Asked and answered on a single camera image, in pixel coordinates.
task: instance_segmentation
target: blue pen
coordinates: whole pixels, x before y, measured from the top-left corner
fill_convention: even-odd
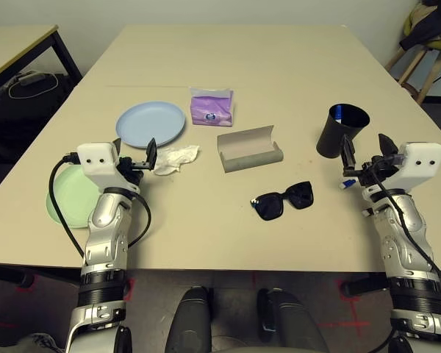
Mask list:
[[[340,189],[348,189],[350,186],[353,186],[355,182],[356,182],[355,179],[345,180],[340,184]]]
[[[341,105],[340,105],[340,104],[338,104],[338,105],[335,107],[335,117],[334,117],[334,119],[335,119],[335,121],[336,121],[337,123],[340,123],[340,124],[341,124]]]

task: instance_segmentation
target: red tape marking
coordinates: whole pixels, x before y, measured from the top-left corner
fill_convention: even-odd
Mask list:
[[[318,324],[319,327],[363,327],[370,326],[369,321],[338,321],[338,322],[324,322]]]
[[[255,271],[251,272],[251,285],[253,285],[253,289],[257,289],[257,273]]]
[[[338,293],[340,293],[340,299],[343,302],[348,302],[350,304],[350,311],[351,311],[351,316],[353,317],[353,321],[351,321],[352,323],[355,323],[355,325],[349,325],[349,326],[353,326],[356,328],[356,334],[358,337],[361,337],[361,326],[368,326],[368,325],[358,325],[356,323],[359,322],[366,322],[366,321],[358,321],[358,313],[356,311],[356,306],[354,305],[355,302],[359,302],[359,297],[358,296],[354,296],[352,298],[347,298],[344,295],[342,295],[341,293],[341,284],[343,284],[343,281],[341,279],[336,279],[335,283],[338,287]]]
[[[32,281],[32,284],[29,288],[21,288],[21,287],[15,287],[15,290],[19,293],[29,293],[32,292],[35,289],[37,279],[39,278],[38,275],[35,274],[35,279]]]
[[[15,329],[18,325],[15,324],[7,324],[6,322],[0,322],[0,327],[4,327],[5,329]]]
[[[127,280],[127,282],[129,283],[129,291],[127,292],[126,296],[124,297],[124,300],[126,302],[129,302],[132,299],[132,293],[134,292],[135,279],[129,278]]]

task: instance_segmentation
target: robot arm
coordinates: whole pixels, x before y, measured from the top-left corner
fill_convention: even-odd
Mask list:
[[[347,138],[342,160],[343,176],[357,177],[365,187],[363,198],[371,203],[367,214],[373,216],[381,239],[394,306],[391,324],[399,333],[389,352],[441,352],[440,278],[420,252],[433,258],[426,222],[408,194],[436,174],[441,145],[405,143],[397,150],[387,136],[379,135],[379,140],[383,155],[364,163],[361,171],[354,170],[354,147]]]
[[[118,157],[120,143],[86,143],[77,148],[85,175],[102,194],[88,218],[79,300],[71,315],[65,353],[132,351],[131,332],[121,325],[126,317],[127,233],[142,170],[154,168],[157,147],[152,140],[147,162],[133,163]]]

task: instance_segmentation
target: black cup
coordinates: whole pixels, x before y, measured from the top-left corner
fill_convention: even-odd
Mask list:
[[[341,106],[341,123],[335,120],[337,106]],[[353,140],[361,129],[369,124],[369,115],[351,104],[336,104],[329,110],[322,135],[317,142],[317,152],[327,158],[340,155],[341,140],[347,135]]]

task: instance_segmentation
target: black sunglasses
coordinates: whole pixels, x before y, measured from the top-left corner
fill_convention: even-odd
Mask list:
[[[306,208],[314,203],[312,185],[310,182],[299,182],[289,186],[284,193],[266,193],[250,203],[261,218],[270,221],[282,215],[284,199],[288,199],[298,210]]]

